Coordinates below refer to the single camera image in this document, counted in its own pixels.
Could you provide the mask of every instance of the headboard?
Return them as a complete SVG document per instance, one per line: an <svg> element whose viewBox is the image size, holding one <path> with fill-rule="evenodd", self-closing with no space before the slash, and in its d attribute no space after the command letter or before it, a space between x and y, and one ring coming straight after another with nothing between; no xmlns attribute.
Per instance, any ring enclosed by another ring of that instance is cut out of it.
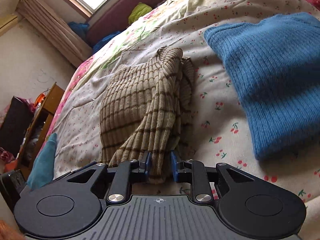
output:
<svg viewBox="0 0 320 240"><path fill-rule="evenodd" d="M88 43L95 45L108 34L125 30L128 26L128 17L139 2L154 8L161 1L163 0L119 0L91 26L87 33Z"/></svg>

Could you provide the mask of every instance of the curtain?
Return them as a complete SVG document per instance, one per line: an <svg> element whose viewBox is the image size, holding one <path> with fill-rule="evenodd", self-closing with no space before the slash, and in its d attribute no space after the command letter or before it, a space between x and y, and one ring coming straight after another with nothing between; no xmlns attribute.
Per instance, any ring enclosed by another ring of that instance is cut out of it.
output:
<svg viewBox="0 0 320 240"><path fill-rule="evenodd" d="M92 54L92 49L43 0L20 0L18 10L75 67Z"/></svg>

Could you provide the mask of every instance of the blue cloth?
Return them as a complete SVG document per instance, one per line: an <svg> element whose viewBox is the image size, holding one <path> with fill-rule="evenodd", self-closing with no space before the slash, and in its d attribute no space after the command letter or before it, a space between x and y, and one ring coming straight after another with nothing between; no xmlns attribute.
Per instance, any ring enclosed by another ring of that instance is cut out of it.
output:
<svg viewBox="0 0 320 240"><path fill-rule="evenodd" d="M54 156L57 149L57 134L50 135L47 143L33 163L27 184L34 190L53 180Z"/></svg>
<svg viewBox="0 0 320 240"><path fill-rule="evenodd" d="M106 45L109 41L111 41L114 37L120 34L120 31L116 31L114 33L109 34L104 37L101 41L99 41L96 45L93 46L93 54L95 54L98 50L100 50L104 45Z"/></svg>
<svg viewBox="0 0 320 240"><path fill-rule="evenodd" d="M320 132L320 22L307 13L212 27L204 38L229 73L256 159Z"/></svg>
<svg viewBox="0 0 320 240"><path fill-rule="evenodd" d="M88 23L75 23L75 22L69 22L68 26L71 30L73 30L82 40L87 42L86 35L89 29Z"/></svg>

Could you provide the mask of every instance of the beige ribbed sweater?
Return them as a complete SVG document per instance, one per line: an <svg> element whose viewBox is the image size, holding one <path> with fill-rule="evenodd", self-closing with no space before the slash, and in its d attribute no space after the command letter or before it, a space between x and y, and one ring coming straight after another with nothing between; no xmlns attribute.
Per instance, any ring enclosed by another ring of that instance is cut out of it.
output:
<svg viewBox="0 0 320 240"><path fill-rule="evenodd" d="M169 152L188 144L194 69L180 48L162 47L146 63L120 66L100 110L100 161L110 167L152 153L152 182L170 170Z"/></svg>

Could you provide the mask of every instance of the blue knit sweater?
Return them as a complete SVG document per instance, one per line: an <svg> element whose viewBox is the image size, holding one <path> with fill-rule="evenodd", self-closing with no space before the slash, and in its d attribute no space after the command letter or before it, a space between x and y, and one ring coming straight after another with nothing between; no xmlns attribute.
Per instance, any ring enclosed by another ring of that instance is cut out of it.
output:
<svg viewBox="0 0 320 240"><path fill-rule="evenodd" d="M258 160L320 132L320 22L307 13L209 28L238 93Z"/></svg>

